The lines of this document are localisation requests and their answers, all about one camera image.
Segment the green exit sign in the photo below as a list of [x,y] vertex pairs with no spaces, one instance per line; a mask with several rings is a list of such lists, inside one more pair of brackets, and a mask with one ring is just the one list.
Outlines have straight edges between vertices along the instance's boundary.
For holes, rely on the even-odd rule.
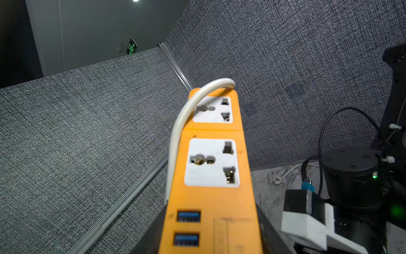
[[126,53],[128,55],[135,54],[137,49],[138,49],[137,43],[133,40],[133,38],[130,38],[130,41],[128,43],[128,47],[126,49]]

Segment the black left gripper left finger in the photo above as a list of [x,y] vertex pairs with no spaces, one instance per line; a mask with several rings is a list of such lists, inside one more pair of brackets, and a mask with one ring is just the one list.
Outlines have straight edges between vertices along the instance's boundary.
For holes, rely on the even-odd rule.
[[165,205],[130,254],[158,254],[165,222]]

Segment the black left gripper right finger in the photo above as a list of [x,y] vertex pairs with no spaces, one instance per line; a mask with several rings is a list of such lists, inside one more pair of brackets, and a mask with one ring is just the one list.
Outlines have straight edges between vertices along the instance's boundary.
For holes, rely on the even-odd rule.
[[260,226],[261,243],[264,254],[291,254],[292,252],[267,219],[259,205],[256,204]]

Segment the orange power strip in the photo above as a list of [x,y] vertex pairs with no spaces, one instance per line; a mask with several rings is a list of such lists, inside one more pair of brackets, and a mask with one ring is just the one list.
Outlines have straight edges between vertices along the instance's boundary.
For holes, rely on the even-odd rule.
[[262,252],[238,96],[220,88],[182,129],[159,253]]

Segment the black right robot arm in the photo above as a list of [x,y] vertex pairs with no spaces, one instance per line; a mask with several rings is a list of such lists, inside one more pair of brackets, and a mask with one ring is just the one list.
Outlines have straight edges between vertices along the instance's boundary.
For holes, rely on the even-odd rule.
[[282,232],[298,254],[385,254],[387,225],[406,227],[406,45],[385,49],[392,87],[369,147],[318,150],[320,188],[306,169],[301,189],[286,191]]

